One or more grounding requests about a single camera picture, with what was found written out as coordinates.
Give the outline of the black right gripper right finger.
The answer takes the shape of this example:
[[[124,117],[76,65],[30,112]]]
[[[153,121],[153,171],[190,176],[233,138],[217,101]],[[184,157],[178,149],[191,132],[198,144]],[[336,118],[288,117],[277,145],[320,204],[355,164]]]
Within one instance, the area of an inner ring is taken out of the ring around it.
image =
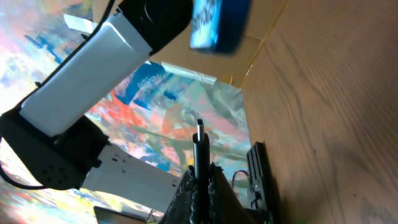
[[[221,167],[210,166],[209,219],[212,224],[255,224],[250,214],[240,204],[226,180]]]

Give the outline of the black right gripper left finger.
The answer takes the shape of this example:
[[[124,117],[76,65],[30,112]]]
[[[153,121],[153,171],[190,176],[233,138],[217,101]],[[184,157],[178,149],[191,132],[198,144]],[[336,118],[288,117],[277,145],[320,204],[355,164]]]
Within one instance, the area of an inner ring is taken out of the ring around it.
[[[191,205],[195,192],[196,178],[193,166],[181,178],[172,201],[158,224],[189,224],[192,214]]]

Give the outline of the blue smartphone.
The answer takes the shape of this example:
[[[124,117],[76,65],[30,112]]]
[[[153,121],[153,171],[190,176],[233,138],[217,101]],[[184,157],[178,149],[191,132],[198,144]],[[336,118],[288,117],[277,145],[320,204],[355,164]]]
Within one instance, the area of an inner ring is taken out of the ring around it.
[[[233,54],[244,34],[251,0],[196,0],[190,49],[201,54]]]

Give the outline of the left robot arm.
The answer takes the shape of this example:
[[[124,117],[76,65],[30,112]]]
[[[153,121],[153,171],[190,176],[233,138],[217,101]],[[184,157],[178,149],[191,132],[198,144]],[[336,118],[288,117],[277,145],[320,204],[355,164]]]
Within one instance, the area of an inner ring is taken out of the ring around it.
[[[37,88],[1,115],[1,137],[38,189],[84,188],[165,212],[179,178],[112,144],[86,117],[189,25],[191,0],[123,1]]]

